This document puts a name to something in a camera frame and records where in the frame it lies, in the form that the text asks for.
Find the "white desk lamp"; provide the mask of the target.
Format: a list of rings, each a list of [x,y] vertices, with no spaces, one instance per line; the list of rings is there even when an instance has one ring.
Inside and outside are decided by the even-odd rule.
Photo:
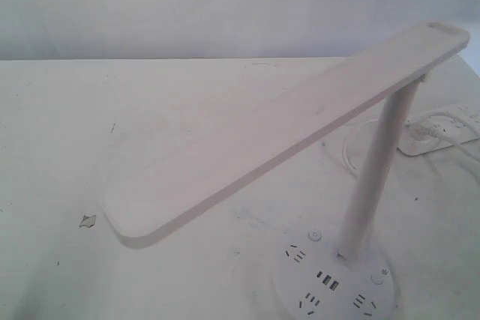
[[[293,319],[389,319],[396,281],[371,241],[374,216],[419,84],[469,41],[462,28],[420,22],[117,183],[103,211],[122,237],[166,237],[383,102],[339,232],[302,226],[285,239],[276,293]]]

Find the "white power strip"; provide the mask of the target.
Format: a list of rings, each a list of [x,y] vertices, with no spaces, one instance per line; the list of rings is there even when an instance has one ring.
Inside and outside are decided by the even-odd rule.
[[[397,148],[406,156],[415,157],[452,147],[450,142],[430,135],[413,134],[411,124],[420,123],[431,126],[442,135],[464,144],[479,139],[479,136],[468,128],[471,126],[479,132],[479,108],[470,104],[454,104],[425,112],[410,115],[406,127],[400,137]]]

